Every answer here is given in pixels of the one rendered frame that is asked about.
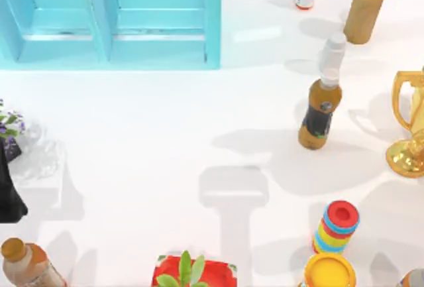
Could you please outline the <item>light blue rack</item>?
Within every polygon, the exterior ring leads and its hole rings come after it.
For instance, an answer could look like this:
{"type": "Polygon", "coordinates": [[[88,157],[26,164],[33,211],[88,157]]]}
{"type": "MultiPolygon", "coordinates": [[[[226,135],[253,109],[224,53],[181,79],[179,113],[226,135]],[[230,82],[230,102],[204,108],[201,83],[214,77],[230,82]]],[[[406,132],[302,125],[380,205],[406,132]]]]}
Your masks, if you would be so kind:
{"type": "Polygon", "coordinates": [[[221,65],[221,0],[0,0],[0,70],[221,65]]]}

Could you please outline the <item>stack of coloured rings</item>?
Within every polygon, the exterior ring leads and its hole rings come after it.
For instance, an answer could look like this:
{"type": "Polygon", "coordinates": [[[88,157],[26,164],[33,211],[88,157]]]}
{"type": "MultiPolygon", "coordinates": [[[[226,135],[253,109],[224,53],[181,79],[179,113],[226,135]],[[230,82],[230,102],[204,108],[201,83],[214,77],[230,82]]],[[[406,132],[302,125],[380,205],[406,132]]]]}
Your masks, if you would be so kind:
{"type": "Polygon", "coordinates": [[[345,200],[332,201],[313,236],[315,253],[342,254],[360,223],[357,208],[345,200]]]}

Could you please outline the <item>brown bottle with white cap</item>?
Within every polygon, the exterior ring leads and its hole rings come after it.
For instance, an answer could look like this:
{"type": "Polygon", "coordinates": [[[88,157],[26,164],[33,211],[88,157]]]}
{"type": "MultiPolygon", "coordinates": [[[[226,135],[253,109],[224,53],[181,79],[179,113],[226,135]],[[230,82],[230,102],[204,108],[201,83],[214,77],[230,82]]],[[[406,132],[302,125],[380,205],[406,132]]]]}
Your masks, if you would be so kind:
{"type": "Polygon", "coordinates": [[[298,133],[298,141],[305,148],[318,150],[327,142],[333,113],[342,99],[340,67],[345,49],[345,34],[336,32],[327,39],[321,51],[320,78],[309,88],[309,104],[298,133]]]}

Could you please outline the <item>red plant pot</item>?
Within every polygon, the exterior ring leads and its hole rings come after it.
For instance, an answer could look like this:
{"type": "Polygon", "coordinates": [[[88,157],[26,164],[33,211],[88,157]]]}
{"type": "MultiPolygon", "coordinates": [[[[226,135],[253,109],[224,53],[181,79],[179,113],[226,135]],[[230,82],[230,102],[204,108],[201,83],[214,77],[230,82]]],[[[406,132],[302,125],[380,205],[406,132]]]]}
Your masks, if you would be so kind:
{"type": "Polygon", "coordinates": [[[237,267],[203,255],[192,259],[188,251],[160,255],[151,287],[237,287],[237,267]]]}

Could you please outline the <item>purple flower plant in glass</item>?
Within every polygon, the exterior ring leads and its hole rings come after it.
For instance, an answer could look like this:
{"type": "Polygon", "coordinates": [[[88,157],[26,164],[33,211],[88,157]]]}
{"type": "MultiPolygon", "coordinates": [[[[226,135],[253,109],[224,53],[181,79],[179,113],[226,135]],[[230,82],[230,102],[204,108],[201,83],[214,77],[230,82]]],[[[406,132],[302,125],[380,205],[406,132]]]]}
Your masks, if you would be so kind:
{"type": "Polygon", "coordinates": [[[63,144],[45,126],[26,118],[1,97],[0,142],[12,177],[18,182],[56,178],[64,171],[63,144]]]}

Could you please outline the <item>grey can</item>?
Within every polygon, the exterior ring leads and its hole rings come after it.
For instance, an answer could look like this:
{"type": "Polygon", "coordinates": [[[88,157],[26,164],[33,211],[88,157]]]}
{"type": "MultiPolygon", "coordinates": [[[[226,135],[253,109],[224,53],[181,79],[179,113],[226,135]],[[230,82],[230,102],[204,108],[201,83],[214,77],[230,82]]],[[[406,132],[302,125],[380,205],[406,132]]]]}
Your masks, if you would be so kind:
{"type": "Polygon", "coordinates": [[[409,271],[397,287],[424,287],[424,268],[409,271]]]}

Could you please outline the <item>gold trophy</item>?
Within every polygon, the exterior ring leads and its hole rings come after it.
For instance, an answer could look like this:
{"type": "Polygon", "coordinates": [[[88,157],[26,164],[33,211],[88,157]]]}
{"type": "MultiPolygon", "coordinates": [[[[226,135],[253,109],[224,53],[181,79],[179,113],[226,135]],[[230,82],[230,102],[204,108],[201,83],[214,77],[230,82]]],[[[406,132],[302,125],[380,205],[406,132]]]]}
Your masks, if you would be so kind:
{"type": "Polygon", "coordinates": [[[392,108],[398,123],[408,132],[388,147],[386,160],[389,167],[406,178],[424,177],[424,67],[421,71],[398,71],[392,86],[392,108]],[[413,88],[409,120],[399,108],[403,84],[413,88]]]}

